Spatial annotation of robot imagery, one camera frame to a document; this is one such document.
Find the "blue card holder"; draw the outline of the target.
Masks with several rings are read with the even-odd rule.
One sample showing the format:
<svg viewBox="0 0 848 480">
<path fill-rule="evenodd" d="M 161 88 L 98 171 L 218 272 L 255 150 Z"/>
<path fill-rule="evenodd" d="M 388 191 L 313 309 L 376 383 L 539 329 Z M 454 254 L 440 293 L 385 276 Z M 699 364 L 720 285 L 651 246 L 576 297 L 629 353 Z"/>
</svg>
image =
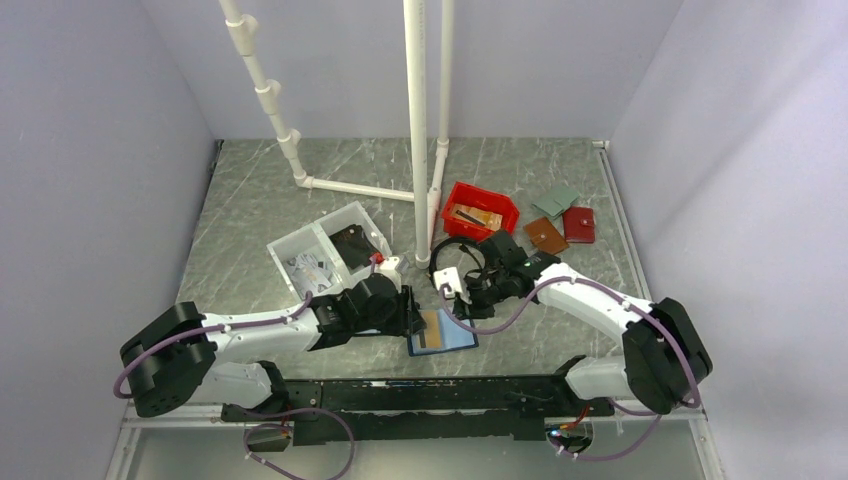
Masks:
<svg viewBox="0 0 848 480">
<path fill-rule="evenodd" d="M 475 333 L 460 328 L 452 322 L 443 309 L 439 309 L 443 347 L 440 349 L 422 349 L 419 347 L 419 332 L 407 339 L 410 357 L 429 356 L 454 351 L 474 349 L 479 346 Z"/>
</svg>

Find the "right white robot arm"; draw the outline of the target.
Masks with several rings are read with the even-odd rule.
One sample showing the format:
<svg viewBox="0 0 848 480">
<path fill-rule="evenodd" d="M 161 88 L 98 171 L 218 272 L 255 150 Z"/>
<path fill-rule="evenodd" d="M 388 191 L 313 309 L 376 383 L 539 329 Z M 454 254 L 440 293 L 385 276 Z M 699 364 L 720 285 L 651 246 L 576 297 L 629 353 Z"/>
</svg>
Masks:
<svg viewBox="0 0 848 480">
<path fill-rule="evenodd" d="M 635 399 L 658 415 L 701 406 L 699 384 L 713 363 L 680 302 L 619 292 L 556 255 L 527 254 L 505 231 L 475 248 L 484 259 L 481 267 L 440 287 L 443 297 L 455 298 L 457 317 L 490 318 L 496 304 L 520 298 L 571 315 L 620 348 L 617 356 L 584 356 L 567 364 L 564 379 L 550 391 L 557 411 L 574 415 L 590 400 L 608 398 Z"/>
</svg>

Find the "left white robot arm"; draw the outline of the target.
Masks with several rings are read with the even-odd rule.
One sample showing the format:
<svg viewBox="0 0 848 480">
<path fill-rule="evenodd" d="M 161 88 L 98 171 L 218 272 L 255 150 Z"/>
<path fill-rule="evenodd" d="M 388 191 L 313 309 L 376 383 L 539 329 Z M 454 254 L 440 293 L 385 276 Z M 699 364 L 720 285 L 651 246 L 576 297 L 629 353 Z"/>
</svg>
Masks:
<svg viewBox="0 0 848 480">
<path fill-rule="evenodd" d="M 113 394 L 151 418 L 186 403 L 221 403 L 279 417 L 291 394 L 270 356 L 342 346 L 358 336 L 412 337 L 426 327 L 412 289 L 373 273 L 336 294 L 306 294 L 296 306 L 240 315 L 167 309 L 119 350 Z"/>
</svg>

